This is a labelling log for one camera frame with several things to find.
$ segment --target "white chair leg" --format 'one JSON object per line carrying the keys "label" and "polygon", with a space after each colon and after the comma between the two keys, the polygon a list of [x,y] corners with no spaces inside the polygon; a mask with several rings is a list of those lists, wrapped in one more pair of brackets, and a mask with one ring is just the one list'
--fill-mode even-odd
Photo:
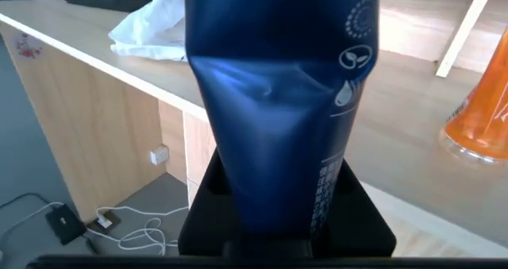
{"label": "white chair leg", "polygon": [[483,8],[487,4],[488,0],[473,0],[466,16],[462,20],[452,43],[448,47],[448,50],[444,54],[443,60],[439,64],[437,69],[437,76],[446,78],[453,64],[455,63],[456,57],[459,55],[460,49],[464,46],[469,33],[473,29],[479,15],[482,13]]}

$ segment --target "blue bottle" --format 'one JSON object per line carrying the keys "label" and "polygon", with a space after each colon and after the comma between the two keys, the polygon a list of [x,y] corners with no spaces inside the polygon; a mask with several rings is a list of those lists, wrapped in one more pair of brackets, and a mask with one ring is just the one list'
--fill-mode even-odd
{"label": "blue bottle", "polygon": [[187,58],[246,232],[323,225],[378,12],[379,0],[186,0]]}

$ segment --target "power adapter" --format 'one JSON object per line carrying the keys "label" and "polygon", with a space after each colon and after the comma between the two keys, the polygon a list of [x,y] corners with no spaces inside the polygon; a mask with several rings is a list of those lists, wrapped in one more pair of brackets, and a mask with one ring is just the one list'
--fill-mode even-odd
{"label": "power adapter", "polygon": [[62,245],[82,236],[87,228],[67,206],[59,206],[46,214],[46,221]]}

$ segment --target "wooden desk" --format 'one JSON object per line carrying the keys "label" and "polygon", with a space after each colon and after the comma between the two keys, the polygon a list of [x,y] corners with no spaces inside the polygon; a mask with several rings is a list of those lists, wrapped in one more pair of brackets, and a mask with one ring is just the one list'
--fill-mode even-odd
{"label": "wooden desk", "polygon": [[[186,63],[110,51],[107,33],[124,17],[60,0],[0,2],[2,35],[84,221],[165,171],[187,184],[192,202],[215,146]],[[23,33],[40,55],[18,54]],[[445,118],[480,74],[453,70],[442,80],[434,70],[381,52],[346,159],[400,244],[426,255],[508,256],[496,244],[508,245],[508,173],[466,167],[437,146]],[[151,165],[148,153],[160,144],[170,159]]]}

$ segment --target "red sticker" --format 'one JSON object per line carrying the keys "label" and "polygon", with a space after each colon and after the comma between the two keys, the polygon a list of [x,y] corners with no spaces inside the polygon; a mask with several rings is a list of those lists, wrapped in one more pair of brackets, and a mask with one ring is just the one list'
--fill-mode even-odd
{"label": "red sticker", "polygon": [[19,33],[15,36],[14,47],[16,48],[19,56],[23,56],[28,59],[37,58],[40,56],[42,51],[40,42],[26,33]]}

